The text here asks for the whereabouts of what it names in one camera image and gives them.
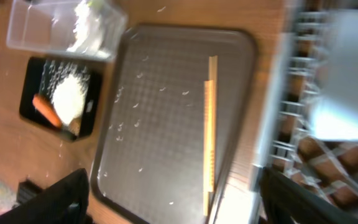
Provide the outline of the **light blue rice bowl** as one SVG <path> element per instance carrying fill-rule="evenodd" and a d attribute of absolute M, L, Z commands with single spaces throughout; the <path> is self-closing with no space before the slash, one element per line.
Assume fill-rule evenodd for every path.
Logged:
<path fill-rule="evenodd" d="M 316 71 L 320 91 L 309 112 L 311 133 L 323 141 L 358 142 L 358 10 L 342 10 L 327 37 L 327 62 Z"/>

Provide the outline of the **orange carrot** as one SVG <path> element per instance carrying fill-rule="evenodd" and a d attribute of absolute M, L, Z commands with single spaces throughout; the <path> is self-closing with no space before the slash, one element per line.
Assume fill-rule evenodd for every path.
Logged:
<path fill-rule="evenodd" d="M 32 104 L 35 109 L 46 118 L 54 127 L 61 128 L 62 122 L 50 103 L 40 95 L 34 95 Z"/>

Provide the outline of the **white rice pile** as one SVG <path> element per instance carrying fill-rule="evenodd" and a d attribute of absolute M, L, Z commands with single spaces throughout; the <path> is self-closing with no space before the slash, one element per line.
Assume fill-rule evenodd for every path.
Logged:
<path fill-rule="evenodd" d="M 81 78 L 70 74 L 59 83 L 52 95 L 52 105 L 64 125 L 79 118 L 85 107 L 88 86 Z"/>

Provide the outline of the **brown patterned food piece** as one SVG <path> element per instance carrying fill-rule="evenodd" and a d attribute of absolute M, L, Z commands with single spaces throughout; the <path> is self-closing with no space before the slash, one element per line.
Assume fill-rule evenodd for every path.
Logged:
<path fill-rule="evenodd" d="M 79 136 L 81 129 L 81 118 L 73 119 L 68 125 L 68 130 L 75 136 Z"/>

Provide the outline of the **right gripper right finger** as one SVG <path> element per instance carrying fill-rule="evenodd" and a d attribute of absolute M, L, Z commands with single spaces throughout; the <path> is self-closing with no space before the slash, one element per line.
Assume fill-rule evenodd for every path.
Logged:
<path fill-rule="evenodd" d="M 358 223 L 358 195 L 346 185 L 330 190 L 323 199 L 314 190 L 264 167 L 259 189 L 266 216 L 260 223 Z"/>

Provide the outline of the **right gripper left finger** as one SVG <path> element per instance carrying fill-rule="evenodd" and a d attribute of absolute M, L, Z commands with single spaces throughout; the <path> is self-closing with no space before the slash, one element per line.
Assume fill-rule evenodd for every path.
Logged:
<path fill-rule="evenodd" d="M 85 224 L 89 181 L 84 168 L 59 180 L 28 202 L 0 215 L 0 224 Z"/>

